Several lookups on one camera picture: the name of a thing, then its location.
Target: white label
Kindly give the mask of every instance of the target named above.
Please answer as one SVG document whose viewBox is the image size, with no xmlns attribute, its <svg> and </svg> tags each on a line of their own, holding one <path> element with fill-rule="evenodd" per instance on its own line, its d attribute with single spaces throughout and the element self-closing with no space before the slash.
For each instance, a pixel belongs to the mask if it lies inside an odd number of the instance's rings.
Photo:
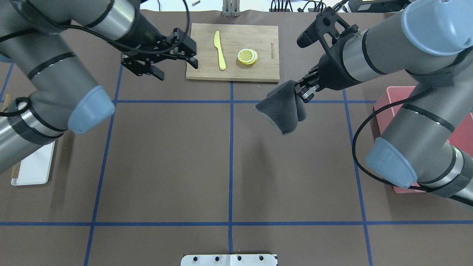
<svg viewBox="0 0 473 266">
<path fill-rule="evenodd" d="M 368 10 L 371 7 L 371 4 L 361 5 L 358 7 L 358 11 Z"/>
</svg>

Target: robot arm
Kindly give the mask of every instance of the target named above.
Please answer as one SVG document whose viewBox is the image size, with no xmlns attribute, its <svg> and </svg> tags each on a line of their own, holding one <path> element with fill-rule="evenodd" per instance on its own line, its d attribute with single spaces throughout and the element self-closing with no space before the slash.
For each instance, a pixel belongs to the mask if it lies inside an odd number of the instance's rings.
<svg viewBox="0 0 473 266">
<path fill-rule="evenodd" d="M 298 81 L 296 93 L 308 102 L 324 88 L 407 70 L 419 82 L 411 96 L 428 91 L 402 106 L 376 139 L 368 166 L 399 187 L 418 182 L 440 197 L 473 200 L 473 159 L 447 142 L 473 106 L 470 11 L 470 1 L 418 0 L 359 33 L 328 8 L 298 38 L 300 47 L 320 41 L 326 54 Z M 345 30 L 338 33 L 335 23 Z"/>
<path fill-rule="evenodd" d="M 162 35 L 139 12 L 139 4 L 0 0 L 0 60 L 14 62 L 37 88 L 0 113 L 0 173 L 66 130 L 85 133 L 114 113 L 109 96 L 59 35 L 78 28 L 68 25 L 71 20 L 121 50 L 122 65 L 138 76 L 164 79 L 152 64 L 165 59 L 186 60 L 197 68 L 195 42 L 178 28 L 170 37 Z"/>
</svg>

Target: knife handle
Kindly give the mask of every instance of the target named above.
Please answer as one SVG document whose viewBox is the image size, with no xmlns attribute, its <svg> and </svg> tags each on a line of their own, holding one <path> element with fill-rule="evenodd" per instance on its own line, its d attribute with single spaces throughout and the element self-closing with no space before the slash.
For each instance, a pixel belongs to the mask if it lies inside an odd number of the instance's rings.
<svg viewBox="0 0 473 266">
<path fill-rule="evenodd" d="M 225 64 L 225 59 L 223 58 L 223 53 L 221 48 L 217 48 L 219 52 L 219 68 L 220 70 L 225 70 L 227 68 L 227 65 Z"/>
</svg>

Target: lemon slice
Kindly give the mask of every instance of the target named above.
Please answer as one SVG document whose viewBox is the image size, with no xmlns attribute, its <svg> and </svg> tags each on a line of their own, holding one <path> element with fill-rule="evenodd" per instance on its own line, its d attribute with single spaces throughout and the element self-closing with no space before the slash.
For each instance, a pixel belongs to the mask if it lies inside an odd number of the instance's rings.
<svg viewBox="0 0 473 266">
<path fill-rule="evenodd" d="M 238 52 L 238 60 L 245 65 L 252 65 L 258 60 L 258 53 L 252 49 L 242 49 Z"/>
</svg>

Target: pink bin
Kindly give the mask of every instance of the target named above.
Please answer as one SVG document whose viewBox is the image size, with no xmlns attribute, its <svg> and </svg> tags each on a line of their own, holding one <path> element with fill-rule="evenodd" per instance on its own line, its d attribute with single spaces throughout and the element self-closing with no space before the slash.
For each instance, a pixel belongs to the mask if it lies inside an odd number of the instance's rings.
<svg viewBox="0 0 473 266">
<path fill-rule="evenodd" d="M 414 86 L 393 86 L 388 87 L 386 92 L 378 99 L 375 103 L 375 110 L 379 108 L 397 102 L 409 97 L 409 95 L 414 90 Z M 381 112 L 376 116 L 379 125 L 379 131 L 383 131 L 387 128 L 394 115 L 399 111 L 402 105 L 394 106 L 384 112 Z M 468 153 L 470 156 L 473 156 L 473 114 L 469 113 L 465 119 L 460 123 L 456 128 L 453 134 L 448 139 L 448 143 L 460 148 L 461 150 Z M 423 193 L 423 191 L 412 190 L 412 189 L 403 189 L 394 187 L 396 193 Z"/>
</svg>

